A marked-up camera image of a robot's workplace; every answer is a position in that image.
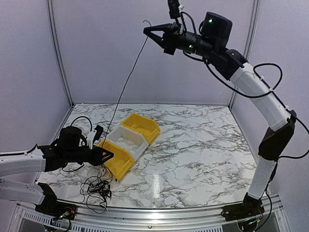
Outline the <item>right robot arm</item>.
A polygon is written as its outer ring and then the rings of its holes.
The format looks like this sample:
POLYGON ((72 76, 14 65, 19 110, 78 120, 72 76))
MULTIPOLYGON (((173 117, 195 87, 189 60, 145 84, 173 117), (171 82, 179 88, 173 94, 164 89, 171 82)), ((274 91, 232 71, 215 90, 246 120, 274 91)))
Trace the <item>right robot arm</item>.
POLYGON ((203 62, 217 80, 250 99, 268 122, 268 129, 258 148, 259 162, 253 181, 239 206, 239 212, 248 217, 257 210, 299 118, 239 51, 226 47, 232 29, 231 20, 207 12, 199 27, 188 31, 184 15, 185 12, 171 12, 174 23, 145 27, 143 32, 165 53, 173 55, 179 49, 185 56, 203 62))

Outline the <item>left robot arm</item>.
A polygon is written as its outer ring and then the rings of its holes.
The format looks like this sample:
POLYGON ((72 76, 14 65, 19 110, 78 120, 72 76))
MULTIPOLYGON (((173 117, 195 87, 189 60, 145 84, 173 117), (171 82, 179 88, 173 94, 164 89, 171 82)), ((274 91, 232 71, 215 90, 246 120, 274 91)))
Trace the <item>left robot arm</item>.
POLYGON ((102 133, 103 127, 91 127, 88 136, 84 137, 80 128, 71 125, 62 128, 59 137, 50 145, 35 145, 28 151, 1 153, 0 198, 32 203, 37 212, 51 216, 72 217, 76 206, 59 202, 48 184, 26 184, 5 180, 4 177, 28 172, 51 172, 64 168, 69 163, 103 165, 114 154, 94 145, 102 133))

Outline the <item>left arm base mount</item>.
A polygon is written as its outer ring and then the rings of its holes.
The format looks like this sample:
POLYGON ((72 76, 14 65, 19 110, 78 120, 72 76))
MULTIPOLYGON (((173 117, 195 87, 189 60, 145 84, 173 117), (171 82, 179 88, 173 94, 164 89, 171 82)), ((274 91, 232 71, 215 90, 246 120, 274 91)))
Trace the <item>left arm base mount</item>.
POLYGON ((56 219, 74 220, 77 206, 75 204, 58 202, 35 206, 35 211, 53 216, 56 219))

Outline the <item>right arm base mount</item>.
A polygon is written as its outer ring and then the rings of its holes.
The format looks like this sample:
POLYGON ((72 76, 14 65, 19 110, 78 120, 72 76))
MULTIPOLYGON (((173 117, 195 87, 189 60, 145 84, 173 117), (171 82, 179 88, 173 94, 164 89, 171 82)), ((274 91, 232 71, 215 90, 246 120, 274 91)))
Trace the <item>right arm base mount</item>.
POLYGON ((238 203, 224 206, 221 216, 224 217, 226 221, 233 221, 261 215, 264 212, 265 210, 262 204, 238 203))

